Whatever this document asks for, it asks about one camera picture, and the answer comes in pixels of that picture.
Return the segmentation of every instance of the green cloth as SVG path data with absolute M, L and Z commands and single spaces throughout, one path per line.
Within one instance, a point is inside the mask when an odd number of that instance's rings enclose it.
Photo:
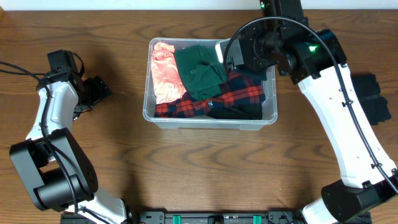
M 214 47 L 194 45 L 174 53 L 178 74 L 187 92 L 196 100 L 221 94 L 219 84 L 227 75 Z

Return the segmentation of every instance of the plaid shirt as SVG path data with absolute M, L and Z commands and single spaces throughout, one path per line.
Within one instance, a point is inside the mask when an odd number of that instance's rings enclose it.
M 190 118 L 206 115 L 212 108 L 262 103 L 266 100 L 261 80 L 232 73 L 228 81 L 220 84 L 221 94 L 197 101 L 186 92 L 181 99 L 156 105 L 156 118 Z

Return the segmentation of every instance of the plastic bin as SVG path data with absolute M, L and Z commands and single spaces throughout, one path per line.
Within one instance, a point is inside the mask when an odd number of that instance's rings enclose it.
M 154 84 L 152 72 L 150 70 L 150 56 L 154 50 L 154 45 L 158 42 L 174 45 L 176 50 L 183 49 L 192 45 L 200 44 L 205 46 L 215 46 L 220 40 L 206 39 L 172 39 L 154 38 L 149 44 L 147 78 L 144 96 L 144 109 L 142 114 L 147 121 L 153 122 L 160 128 L 234 128 L 240 130 L 257 131 L 265 125 L 275 123 L 278 112 L 276 103 L 275 68 L 267 71 L 267 81 L 262 83 L 266 100 L 262 104 L 262 120 L 230 120 L 214 119 L 209 116 L 196 116 L 193 118 L 155 118 L 156 98 L 154 94 Z

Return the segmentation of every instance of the pink cloth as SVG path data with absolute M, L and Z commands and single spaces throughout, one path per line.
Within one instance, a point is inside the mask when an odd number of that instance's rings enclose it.
M 150 69 L 154 81 L 156 104 L 170 103 L 181 99 L 186 92 L 175 64 L 174 51 L 173 45 L 161 42 L 154 47 Z

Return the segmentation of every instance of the white arm segment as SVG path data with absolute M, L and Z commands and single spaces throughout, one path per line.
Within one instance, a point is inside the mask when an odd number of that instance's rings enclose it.
M 124 207 L 123 201 L 120 198 L 113 197 L 101 187 L 98 188 L 98 191 L 94 193 L 93 200 L 89 202 L 80 202 L 78 206 L 79 209 L 88 209 L 92 211 L 95 215 L 112 224 L 120 224 L 127 218 L 126 208 Z M 66 212 L 73 212 L 74 209 L 75 206 L 71 205 L 68 209 L 66 209 Z M 83 210 L 80 210 L 78 213 L 94 221 L 95 223 L 104 223 L 102 221 L 99 221 L 97 218 L 90 215 L 89 213 L 83 212 Z
M 384 152 L 374 135 L 354 91 L 348 66 L 341 67 L 339 65 L 339 67 L 348 96 L 353 101 L 352 107 L 359 125 L 376 158 L 390 177 L 392 176 L 392 169 L 396 168 L 396 165 Z M 321 71 L 320 74 L 321 77 L 316 80 L 307 77 L 298 86 L 314 107 L 329 137 L 337 157 L 343 183 L 347 187 L 361 189 L 363 188 L 362 183 L 368 180 L 372 184 L 384 180 L 379 171 L 371 167 L 373 161 L 355 128 L 348 108 L 343 106 L 345 100 L 335 68 L 330 67 Z M 307 205 L 303 209 L 303 215 L 308 224 L 332 224 L 336 222 L 327 210 L 322 198 Z
M 52 98 L 47 112 L 48 134 L 56 129 L 68 128 L 72 131 L 73 112 L 78 103 L 78 95 L 70 82 L 55 82 L 47 85 L 51 91 Z M 47 92 L 45 88 L 39 90 L 40 105 L 36 120 L 32 130 L 26 139 L 42 138 L 42 131 L 39 123 L 42 120 L 45 102 L 47 101 Z

